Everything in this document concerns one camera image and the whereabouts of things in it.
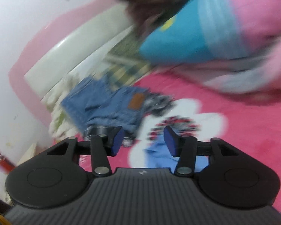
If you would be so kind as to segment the pink floral bed blanket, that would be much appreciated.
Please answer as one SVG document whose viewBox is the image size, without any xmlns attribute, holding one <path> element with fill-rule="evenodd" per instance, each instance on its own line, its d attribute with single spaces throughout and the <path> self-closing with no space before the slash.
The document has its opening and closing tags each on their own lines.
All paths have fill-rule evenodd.
<svg viewBox="0 0 281 225">
<path fill-rule="evenodd" d="M 152 73 L 137 86 L 174 98 L 163 115 L 148 115 L 134 143 L 127 141 L 113 168 L 173 168 L 177 162 L 163 143 L 157 126 L 165 120 L 190 121 L 190 133 L 200 141 L 220 137 L 277 172 L 281 179 L 281 91 L 221 95 L 171 73 Z M 281 212 L 281 189 L 275 201 Z"/>
</svg>

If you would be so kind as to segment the pile of jeans and plaid clothes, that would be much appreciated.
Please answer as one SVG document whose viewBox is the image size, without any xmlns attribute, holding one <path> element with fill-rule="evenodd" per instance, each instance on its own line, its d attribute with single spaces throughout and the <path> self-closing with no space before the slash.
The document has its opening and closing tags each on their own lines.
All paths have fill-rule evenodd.
<svg viewBox="0 0 281 225">
<path fill-rule="evenodd" d="M 85 139 L 122 127 L 126 139 L 132 142 L 143 117 L 164 115 L 173 107 L 173 98 L 137 86 L 113 90 L 106 76 L 86 77 L 62 100 L 61 106 Z"/>
</svg>

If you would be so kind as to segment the teal pink striped pillow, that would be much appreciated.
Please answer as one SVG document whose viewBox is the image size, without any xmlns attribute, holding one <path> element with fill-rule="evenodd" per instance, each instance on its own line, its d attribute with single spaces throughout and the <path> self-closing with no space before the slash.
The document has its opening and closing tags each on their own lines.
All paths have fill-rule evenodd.
<svg viewBox="0 0 281 225">
<path fill-rule="evenodd" d="M 140 54 L 153 63 L 239 59 L 281 36 L 281 0 L 190 0 L 152 32 Z"/>
</svg>

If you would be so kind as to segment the white pink bed headboard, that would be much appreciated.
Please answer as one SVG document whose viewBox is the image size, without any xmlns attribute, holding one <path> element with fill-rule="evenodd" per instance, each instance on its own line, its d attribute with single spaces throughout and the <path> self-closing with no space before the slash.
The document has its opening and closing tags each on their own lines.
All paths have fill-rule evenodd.
<svg viewBox="0 0 281 225">
<path fill-rule="evenodd" d="M 51 121 L 41 99 L 70 71 L 131 21 L 126 4 L 93 0 L 56 18 L 26 45 L 9 71 L 9 83 L 24 106 L 44 125 Z"/>
</svg>

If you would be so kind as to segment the green patterned pillow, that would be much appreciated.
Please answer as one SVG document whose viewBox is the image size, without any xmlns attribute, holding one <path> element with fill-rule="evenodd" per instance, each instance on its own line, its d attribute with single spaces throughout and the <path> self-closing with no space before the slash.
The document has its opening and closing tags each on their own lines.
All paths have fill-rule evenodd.
<svg viewBox="0 0 281 225">
<path fill-rule="evenodd" d="M 105 59 L 109 62 L 131 64 L 144 62 L 140 55 L 142 40 L 135 31 L 129 32 L 106 54 Z"/>
</svg>

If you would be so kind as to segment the pink grey quilt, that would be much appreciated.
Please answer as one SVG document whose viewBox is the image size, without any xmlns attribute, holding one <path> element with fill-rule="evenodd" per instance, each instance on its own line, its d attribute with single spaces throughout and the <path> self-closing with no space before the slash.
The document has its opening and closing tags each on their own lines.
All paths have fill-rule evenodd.
<svg viewBox="0 0 281 225">
<path fill-rule="evenodd" d="M 174 67 L 173 72 L 224 94 L 281 89 L 281 36 L 250 57 L 183 64 Z"/>
</svg>

